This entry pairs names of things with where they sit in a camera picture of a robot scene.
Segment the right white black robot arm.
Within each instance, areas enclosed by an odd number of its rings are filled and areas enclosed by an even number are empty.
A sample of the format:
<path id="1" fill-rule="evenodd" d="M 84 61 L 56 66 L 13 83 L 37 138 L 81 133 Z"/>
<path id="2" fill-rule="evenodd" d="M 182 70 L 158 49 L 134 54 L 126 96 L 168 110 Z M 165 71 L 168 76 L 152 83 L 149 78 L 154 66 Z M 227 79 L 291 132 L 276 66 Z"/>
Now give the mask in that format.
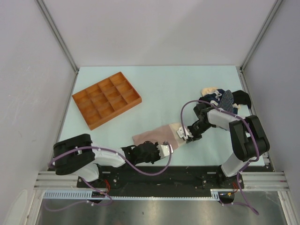
<path id="1" fill-rule="evenodd" d="M 221 188 L 229 187 L 233 181 L 239 181 L 236 175 L 250 163 L 270 150 L 270 143 L 255 115 L 241 117 L 222 108 L 208 107 L 198 103 L 194 108 L 198 120 L 183 131 L 187 143 L 198 141 L 210 128 L 222 128 L 230 132 L 233 153 L 218 167 L 213 182 Z"/>

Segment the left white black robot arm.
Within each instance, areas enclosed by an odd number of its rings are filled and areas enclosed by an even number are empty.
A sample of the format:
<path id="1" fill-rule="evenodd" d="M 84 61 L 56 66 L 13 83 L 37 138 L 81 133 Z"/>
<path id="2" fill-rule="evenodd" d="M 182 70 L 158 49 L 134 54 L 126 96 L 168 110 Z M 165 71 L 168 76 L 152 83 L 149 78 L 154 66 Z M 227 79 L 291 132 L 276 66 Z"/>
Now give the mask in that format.
<path id="1" fill-rule="evenodd" d="M 52 162 L 57 175 L 76 174 L 97 188 L 103 184 L 101 166 L 122 167 L 127 162 L 132 165 L 154 163 L 161 159 L 161 148 L 158 143 L 146 141 L 139 145 L 130 145 L 115 149 L 114 152 L 87 148 L 95 146 L 89 134 L 82 134 L 58 142 L 53 146 L 54 157 L 70 150 L 76 150 Z"/>

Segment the navy white underwear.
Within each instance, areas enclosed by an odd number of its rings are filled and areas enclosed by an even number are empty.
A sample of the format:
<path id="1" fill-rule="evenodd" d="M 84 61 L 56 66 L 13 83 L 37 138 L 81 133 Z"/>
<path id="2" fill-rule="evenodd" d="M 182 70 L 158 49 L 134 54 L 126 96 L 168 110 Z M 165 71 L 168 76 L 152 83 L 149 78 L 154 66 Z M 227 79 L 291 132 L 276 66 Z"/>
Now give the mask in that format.
<path id="1" fill-rule="evenodd" d="M 218 108 L 224 109 L 221 104 L 221 100 L 222 100 L 224 93 L 225 93 L 225 91 L 223 89 L 216 89 L 216 90 L 200 97 L 199 100 L 209 102 L 211 104 L 216 105 Z"/>

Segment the cream underwear in pile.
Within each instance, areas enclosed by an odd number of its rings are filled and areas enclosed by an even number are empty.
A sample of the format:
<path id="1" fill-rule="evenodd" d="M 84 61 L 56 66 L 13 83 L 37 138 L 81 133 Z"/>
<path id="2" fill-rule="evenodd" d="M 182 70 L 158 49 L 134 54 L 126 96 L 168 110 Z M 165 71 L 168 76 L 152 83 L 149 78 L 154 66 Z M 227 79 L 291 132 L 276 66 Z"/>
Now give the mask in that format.
<path id="1" fill-rule="evenodd" d="M 202 96 L 204 97 L 204 96 L 206 96 L 206 95 L 208 95 L 208 94 L 210 94 L 210 93 L 216 91 L 217 89 L 218 89 L 217 87 L 203 88 L 203 89 L 201 90 L 201 94 L 202 94 Z"/>

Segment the striped navy underwear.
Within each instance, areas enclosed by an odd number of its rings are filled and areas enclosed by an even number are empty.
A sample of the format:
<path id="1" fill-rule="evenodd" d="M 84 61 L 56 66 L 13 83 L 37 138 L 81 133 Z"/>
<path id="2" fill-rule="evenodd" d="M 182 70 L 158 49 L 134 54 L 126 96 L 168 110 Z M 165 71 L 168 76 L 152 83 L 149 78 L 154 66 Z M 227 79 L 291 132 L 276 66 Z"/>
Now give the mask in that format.
<path id="1" fill-rule="evenodd" d="M 238 108 L 234 107 L 234 97 L 230 90 L 223 90 L 223 89 L 217 89 L 217 91 L 221 94 L 220 100 L 219 100 L 219 108 L 222 108 L 223 110 L 238 114 Z"/>

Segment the black underwear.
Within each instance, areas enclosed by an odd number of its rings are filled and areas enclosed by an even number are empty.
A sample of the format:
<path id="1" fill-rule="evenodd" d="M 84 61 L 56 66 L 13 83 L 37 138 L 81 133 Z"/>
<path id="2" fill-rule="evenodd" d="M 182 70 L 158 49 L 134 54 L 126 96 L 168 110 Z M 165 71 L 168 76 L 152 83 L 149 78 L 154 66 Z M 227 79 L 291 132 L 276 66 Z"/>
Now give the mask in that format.
<path id="1" fill-rule="evenodd" d="M 242 90 L 237 90 L 232 93 L 233 95 L 233 102 L 237 105 L 247 105 L 248 109 L 251 109 L 252 107 L 252 102 L 250 99 L 250 96 L 248 93 L 242 91 Z"/>

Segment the orange compartment tray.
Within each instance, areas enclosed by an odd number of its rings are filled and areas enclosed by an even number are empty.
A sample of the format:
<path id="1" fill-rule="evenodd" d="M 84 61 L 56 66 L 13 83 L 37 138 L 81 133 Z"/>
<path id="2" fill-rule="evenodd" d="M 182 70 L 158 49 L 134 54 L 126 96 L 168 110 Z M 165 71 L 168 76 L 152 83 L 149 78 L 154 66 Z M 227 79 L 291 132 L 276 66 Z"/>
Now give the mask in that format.
<path id="1" fill-rule="evenodd" d="M 72 98 L 90 130 L 142 102 L 141 96 L 122 72 L 73 94 Z"/>

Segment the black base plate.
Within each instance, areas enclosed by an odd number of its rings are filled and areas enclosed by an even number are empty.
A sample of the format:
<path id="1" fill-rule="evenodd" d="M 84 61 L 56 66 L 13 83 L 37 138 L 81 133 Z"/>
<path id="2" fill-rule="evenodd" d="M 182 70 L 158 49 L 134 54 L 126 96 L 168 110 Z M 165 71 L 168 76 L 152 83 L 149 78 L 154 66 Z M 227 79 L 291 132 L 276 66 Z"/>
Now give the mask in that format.
<path id="1" fill-rule="evenodd" d="M 157 176 L 146 176 L 132 168 L 103 167 L 97 180 L 84 182 L 78 177 L 76 187 L 106 188 L 112 197 L 192 198 L 211 197 L 213 189 L 227 194 L 246 185 L 245 173 L 227 178 L 217 166 L 171 166 Z"/>

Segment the left aluminium frame post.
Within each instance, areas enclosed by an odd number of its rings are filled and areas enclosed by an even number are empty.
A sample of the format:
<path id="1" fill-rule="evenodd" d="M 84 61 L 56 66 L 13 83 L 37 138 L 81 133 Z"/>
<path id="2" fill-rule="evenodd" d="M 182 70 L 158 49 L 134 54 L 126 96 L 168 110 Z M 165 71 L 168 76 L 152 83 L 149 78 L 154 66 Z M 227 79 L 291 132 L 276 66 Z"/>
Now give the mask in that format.
<path id="1" fill-rule="evenodd" d="M 48 24 L 52 34 L 54 35 L 59 47 L 61 48 L 64 55 L 66 56 L 67 61 L 70 64 L 72 70 L 75 72 L 75 74 L 78 74 L 79 68 L 76 65 L 75 60 L 74 60 L 73 56 L 71 55 L 71 52 L 70 52 L 66 42 L 64 41 L 63 36 L 61 35 L 45 1 L 44 0 L 35 0 L 35 3 L 37 4 L 41 14 L 45 18 L 45 21 Z"/>

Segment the aluminium frame post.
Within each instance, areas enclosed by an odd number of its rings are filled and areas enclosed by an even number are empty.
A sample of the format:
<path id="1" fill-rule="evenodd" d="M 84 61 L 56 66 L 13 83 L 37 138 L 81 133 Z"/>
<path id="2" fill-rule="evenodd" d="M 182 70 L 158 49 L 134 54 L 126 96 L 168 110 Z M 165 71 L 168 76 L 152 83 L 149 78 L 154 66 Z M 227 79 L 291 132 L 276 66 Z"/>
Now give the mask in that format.
<path id="1" fill-rule="evenodd" d="M 48 24 L 52 34 L 54 35 L 59 47 L 61 48 L 64 55 L 66 56 L 67 61 L 70 64 L 72 70 L 75 72 L 75 74 L 78 74 L 79 68 L 76 65 L 75 60 L 74 60 L 73 56 L 71 55 L 71 52 L 70 52 L 66 42 L 64 41 L 63 36 L 61 35 L 45 1 L 44 0 L 35 0 L 35 3 L 37 4 L 41 14 L 45 18 L 45 21 Z"/>
<path id="2" fill-rule="evenodd" d="M 257 50 L 260 42 L 264 38 L 265 34 L 267 33 L 271 23 L 273 22 L 274 18 L 277 15 L 277 12 L 279 11 L 281 5 L 284 3 L 284 0 L 276 0 L 274 4 L 271 7 L 271 10 L 269 11 L 266 19 L 264 20 L 257 36 L 255 37 L 255 40 L 253 44 L 251 45 L 249 51 L 247 52 L 242 64 L 239 67 L 239 70 L 243 73 L 245 69 L 247 68 L 248 63 L 250 62 L 251 58 L 253 57 L 255 51 Z"/>

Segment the right aluminium frame post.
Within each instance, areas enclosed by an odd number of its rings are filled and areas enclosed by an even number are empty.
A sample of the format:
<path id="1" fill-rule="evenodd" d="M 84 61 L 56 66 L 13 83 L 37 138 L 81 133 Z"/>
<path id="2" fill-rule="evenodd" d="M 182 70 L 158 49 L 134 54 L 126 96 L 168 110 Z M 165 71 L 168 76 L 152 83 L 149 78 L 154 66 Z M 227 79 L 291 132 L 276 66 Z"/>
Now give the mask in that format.
<path id="1" fill-rule="evenodd" d="M 273 22 L 274 18 L 277 15 L 277 12 L 279 11 L 281 5 L 284 3 L 284 0 L 276 0 L 274 4 L 271 7 L 271 10 L 269 11 L 266 19 L 264 20 L 257 36 L 255 37 L 255 40 L 253 44 L 251 45 L 249 51 L 247 52 L 242 64 L 239 67 L 239 70 L 243 73 L 245 69 L 247 68 L 248 63 L 250 62 L 251 58 L 253 57 L 255 51 L 257 50 L 260 42 L 264 38 L 265 34 L 267 33 L 271 23 Z"/>

